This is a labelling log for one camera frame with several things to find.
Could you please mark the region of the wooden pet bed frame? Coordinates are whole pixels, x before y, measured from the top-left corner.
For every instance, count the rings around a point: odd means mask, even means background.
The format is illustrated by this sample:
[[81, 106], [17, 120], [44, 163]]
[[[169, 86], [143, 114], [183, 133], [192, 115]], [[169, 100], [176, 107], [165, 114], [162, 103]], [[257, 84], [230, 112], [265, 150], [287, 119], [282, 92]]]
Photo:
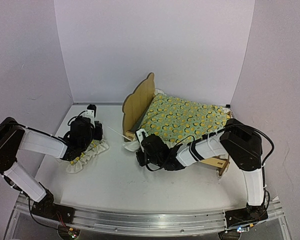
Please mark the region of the wooden pet bed frame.
[[129, 127], [141, 116], [146, 107], [148, 107], [153, 100], [155, 94], [155, 75], [150, 73], [145, 80], [143, 80], [131, 93], [128, 95], [123, 103], [122, 112], [122, 128], [123, 134]]

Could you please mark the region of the lemon print bed cushion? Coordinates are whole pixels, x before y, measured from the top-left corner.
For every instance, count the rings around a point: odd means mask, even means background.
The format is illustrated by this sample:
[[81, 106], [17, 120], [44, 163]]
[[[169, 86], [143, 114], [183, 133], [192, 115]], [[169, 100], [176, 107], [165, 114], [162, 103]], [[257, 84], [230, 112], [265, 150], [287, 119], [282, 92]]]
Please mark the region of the lemon print bed cushion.
[[178, 143], [189, 143], [194, 137], [222, 129], [233, 114], [226, 106], [194, 102], [170, 96], [156, 89], [149, 106], [124, 133], [123, 147], [136, 152], [140, 144], [136, 131], [144, 129], [172, 148]]

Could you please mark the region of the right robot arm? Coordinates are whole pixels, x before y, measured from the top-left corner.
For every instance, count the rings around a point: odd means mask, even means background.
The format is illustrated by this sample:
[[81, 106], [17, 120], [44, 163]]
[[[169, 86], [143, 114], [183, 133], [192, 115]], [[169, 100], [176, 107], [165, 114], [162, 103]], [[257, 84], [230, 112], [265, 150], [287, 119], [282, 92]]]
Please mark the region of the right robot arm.
[[229, 156], [242, 171], [247, 207], [242, 209], [242, 218], [252, 222], [261, 212], [265, 201], [265, 163], [275, 149], [274, 142], [261, 130], [231, 118], [226, 125], [199, 138], [189, 135], [190, 142], [182, 138], [173, 147], [168, 147], [155, 134], [147, 134], [140, 128], [136, 131], [140, 145], [136, 158], [140, 166], [149, 171], [150, 164], [159, 170], [179, 171], [195, 163], [221, 155]]

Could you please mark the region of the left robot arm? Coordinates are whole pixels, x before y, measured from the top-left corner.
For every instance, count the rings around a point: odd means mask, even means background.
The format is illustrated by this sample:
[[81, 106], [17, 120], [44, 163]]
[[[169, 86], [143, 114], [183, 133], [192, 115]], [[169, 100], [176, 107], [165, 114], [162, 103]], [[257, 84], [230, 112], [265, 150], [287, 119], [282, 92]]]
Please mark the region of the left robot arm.
[[48, 199], [49, 192], [18, 163], [19, 150], [52, 156], [70, 163], [67, 172], [77, 173], [89, 160], [109, 149], [103, 139], [102, 124], [87, 117], [76, 117], [64, 137], [22, 125], [12, 117], [0, 124], [0, 174], [13, 188], [38, 203], [37, 209], [47, 219], [57, 214]]

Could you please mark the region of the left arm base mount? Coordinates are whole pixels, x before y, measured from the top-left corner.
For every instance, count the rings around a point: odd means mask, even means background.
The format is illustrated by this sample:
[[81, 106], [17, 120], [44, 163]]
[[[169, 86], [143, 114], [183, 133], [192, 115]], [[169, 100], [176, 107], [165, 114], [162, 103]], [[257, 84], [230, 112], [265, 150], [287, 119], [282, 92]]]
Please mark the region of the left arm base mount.
[[64, 224], [72, 224], [75, 209], [70, 206], [54, 203], [54, 196], [49, 190], [45, 190], [46, 195], [40, 201], [34, 201], [30, 207], [30, 212], [38, 217], [59, 221]]

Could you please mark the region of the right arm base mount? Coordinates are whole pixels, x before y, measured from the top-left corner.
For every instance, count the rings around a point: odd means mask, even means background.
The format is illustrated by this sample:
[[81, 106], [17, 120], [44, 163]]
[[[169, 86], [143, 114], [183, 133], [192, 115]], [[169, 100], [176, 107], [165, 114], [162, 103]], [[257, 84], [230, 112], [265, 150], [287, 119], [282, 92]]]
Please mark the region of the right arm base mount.
[[269, 217], [268, 207], [269, 201], [264, 200], [260, 206], [246, 204], [244, 208], [225, 211], [225, 230], [244, 228], [267, 220]]

